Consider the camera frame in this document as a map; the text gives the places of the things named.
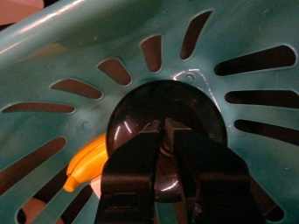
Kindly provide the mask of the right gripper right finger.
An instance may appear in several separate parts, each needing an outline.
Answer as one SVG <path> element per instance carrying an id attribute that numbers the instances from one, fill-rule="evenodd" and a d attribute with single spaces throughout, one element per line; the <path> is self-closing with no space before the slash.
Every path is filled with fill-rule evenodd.
<path id="1" fill-rule="evenodd" d="M 188 224 L 265 224 L 249 191 L 248 167 L 221 143 L 168 118 L 167 140 L 176 163 Z"/>

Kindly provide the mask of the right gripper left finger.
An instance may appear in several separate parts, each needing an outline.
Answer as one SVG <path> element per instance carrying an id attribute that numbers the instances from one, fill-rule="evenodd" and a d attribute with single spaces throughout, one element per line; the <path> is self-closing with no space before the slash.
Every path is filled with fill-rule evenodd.
<path id="1" fill-rule="evenodd" d="M 95 224 L 155 223 L 155 171 L 160 148 L 155 120 L 112 153 L 100 181 Z"/>

